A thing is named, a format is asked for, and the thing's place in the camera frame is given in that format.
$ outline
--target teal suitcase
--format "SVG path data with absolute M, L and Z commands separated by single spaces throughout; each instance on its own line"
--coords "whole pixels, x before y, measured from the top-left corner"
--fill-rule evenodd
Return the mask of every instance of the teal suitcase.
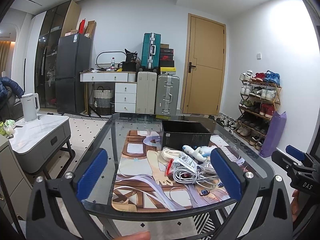
M 157 72 L 159 67 L 161 34 L 145 33 L 142 46 L 141 67 Z

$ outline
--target side table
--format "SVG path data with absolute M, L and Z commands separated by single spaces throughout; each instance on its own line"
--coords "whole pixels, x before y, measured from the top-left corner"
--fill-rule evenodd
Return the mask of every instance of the side table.
M 38 119 L 25 122 L 24 118 L 16 122 L 13 138 L 9 139 L 21 168 L 30 175 L 43 171 L 51 179 L 46 165 L 58 151 L 66 151 L 70 158 L 59 172 L 63 176 L 75 157 L 69 139 L 71 130 L 69 117 L 61 115 L 38 114 Z

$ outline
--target purple bag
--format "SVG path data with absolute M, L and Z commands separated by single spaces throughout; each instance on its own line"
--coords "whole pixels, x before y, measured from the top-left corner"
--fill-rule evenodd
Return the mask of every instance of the purple bag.
M 270 121 L 268 133 L 262 145 L 259 155 L 261 157 L 269 157 L 276 150 L 284 130 L 285 122 L 287 121 L 287 114 L 283 112 L 278 114 L 274 112 Z

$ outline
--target white cable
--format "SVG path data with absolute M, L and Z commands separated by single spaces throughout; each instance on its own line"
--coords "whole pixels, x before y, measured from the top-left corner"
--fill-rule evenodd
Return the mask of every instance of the white cable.
M 185 168 L 185 167 L 179 167 L 176 168 L 173 172 L 173 179 L 175 182 L 181 183 L 181 184 L 198 184 L 201 187 L 207 188 L 207 189 L 213 189 L 213 186 L 218 185 L 218 183 L 212 183 L 211 181 L 213 180 L 218 180 L 219 177 L 217 175 L 212 175 L 212 176 L 203 176 L 202 174 L 200 174 L 199 171 L 197 171 L 196 173 L 194 173 L 193 171 Z M 200 182 L 205 182 L 208 184 L 211 184 L 212 187 L 206 187 L 202 184 L 200 184 Z
M 167 162 L 169 162 L 171 159 L 180 157 L 181 153 L 184 153 L 184 152 L 178 151 L 178 150 L 172 150 L 172 149 L 169 149 L 169 148 L 165 147 L 165 148 L 162 149 L 161 156 Z

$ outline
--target kettle handle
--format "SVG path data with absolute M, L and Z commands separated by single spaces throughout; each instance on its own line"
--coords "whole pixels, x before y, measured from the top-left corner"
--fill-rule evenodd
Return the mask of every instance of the kettle handle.
M 36 99 L 36 113 L 40 110 L 40 104 L 39 104 L 39 95 L 38 93 L 34 93 L 35 99 Z

